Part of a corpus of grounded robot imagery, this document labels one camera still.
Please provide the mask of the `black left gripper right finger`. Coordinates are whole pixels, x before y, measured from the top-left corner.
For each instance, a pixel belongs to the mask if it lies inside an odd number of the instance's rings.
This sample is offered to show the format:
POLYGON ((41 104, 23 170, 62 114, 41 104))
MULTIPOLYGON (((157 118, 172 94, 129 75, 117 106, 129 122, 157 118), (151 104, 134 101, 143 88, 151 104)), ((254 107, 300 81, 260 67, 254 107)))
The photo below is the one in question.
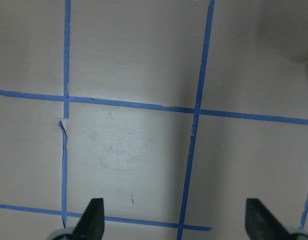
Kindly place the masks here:
POLYGON ((308 240, 308 233, 288 230, 255 198, 245 202, 245 231, 251 240, 308 240))

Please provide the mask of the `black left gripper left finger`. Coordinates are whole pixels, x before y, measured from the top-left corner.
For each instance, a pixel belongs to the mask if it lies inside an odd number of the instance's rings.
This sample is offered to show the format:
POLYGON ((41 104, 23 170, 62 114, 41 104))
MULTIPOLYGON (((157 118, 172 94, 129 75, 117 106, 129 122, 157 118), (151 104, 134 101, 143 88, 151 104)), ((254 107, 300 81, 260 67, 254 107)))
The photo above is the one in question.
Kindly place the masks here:
POLYGON ((103 198, 93 198, 72 232, 75 240, 101 240, 105 230, 103 198))

